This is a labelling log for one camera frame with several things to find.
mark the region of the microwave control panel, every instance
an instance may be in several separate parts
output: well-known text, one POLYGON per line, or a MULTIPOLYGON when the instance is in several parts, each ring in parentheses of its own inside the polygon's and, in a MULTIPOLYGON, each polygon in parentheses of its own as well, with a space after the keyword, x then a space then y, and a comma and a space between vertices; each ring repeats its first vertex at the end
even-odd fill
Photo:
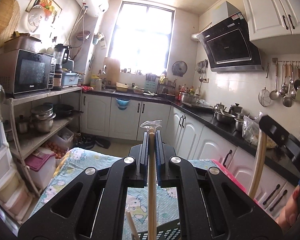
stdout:
POLYGON ((50 74, 49 74, 49 82, 48 82, 48 88, 53 88, 53 78, 54 78, 54 71, 56 69, 56 62, 57 60, 55 58, 51 59, 51 68, 50 68, 50 74))

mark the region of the blender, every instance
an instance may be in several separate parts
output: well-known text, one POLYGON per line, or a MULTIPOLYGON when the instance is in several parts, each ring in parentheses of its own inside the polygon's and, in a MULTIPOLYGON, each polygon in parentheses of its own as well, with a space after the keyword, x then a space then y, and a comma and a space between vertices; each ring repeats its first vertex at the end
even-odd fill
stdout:
POLYGON ((69 60, 69 46, 58 44, 54 48, 53 57, 56 59, 56 70, 54 72, 53 90, 61 90, 62 64, 69 60))

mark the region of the fruit painting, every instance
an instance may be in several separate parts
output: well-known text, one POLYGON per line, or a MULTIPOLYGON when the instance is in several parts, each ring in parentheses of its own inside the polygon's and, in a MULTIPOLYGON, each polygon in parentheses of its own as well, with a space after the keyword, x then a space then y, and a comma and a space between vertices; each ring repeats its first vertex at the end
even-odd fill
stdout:
POLYGON ((54 0, 31 0, 26 12, 30 12, 31 8, 35 5, 42 6, 45 13, 45 21, 50 21, 51 24, 55 22, 62 11, 60 6, 57 5, 54 0))

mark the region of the kitchen counter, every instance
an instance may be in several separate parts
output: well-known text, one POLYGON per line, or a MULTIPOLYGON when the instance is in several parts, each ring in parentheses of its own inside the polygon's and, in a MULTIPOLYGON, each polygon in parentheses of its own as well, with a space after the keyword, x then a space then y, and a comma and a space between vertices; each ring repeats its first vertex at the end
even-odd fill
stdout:
MULTIPOLYGON (((86 94, 172 105, 180 111, 193 117, 197 121, 201 122, 203 125, 208 127, 210 130, 214 131, 233 145, 240 147, 241 149, 245 150, 254 157, 256 156, 257 146, 248 143, 246 140, 244 140, 242 138, 241 132, 235 130, 234 124, 228 125, 218 122, 217 119, 214 117, 212 109, 197 110, 192 107, 186 106, 177 100, 170 101, 165 98, 149 97, 143 94, 134 94, 133 92, 129 91, 127 93, 117 91, 114 93, 102 91, 88 91, 86 92, 86 94)), ((287 156, 278 156, 273 149, 267 150, 265 164, 269 168, 277 172, 279 175, 284 177, 291 184, 295 186, 298 184, 298 177, 300 177, 300 174, 292 164, 292 161, 287 156)))

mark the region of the hello kitty fabric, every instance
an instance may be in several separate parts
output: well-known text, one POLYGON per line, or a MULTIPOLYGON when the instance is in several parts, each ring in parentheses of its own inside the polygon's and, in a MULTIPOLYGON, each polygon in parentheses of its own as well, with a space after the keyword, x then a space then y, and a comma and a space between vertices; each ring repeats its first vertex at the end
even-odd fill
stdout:
MULTIPOLYGON (((118 157, 81 148, 72 149, 57 176, 50 181, 48 187, 39 198, 31 215, 36 213, 87 167, 96 167, 98 170, 101 170, 110 167, 119 159, 118 157)), ((216 167, 212 160, 190 160, 190 162, 193 166, 205 170, 210 167, 216 167)), ((130 210, 138 232, 147 231, 148 229, 147 203, 147 187, 128 188, 126 205, 130 210)), ((159 226, 178 218, 177 189, 157 186, 157 225, 159 226)), ((123 224, 122 240, 131 240, 131 230, 126 218, 123 224)))

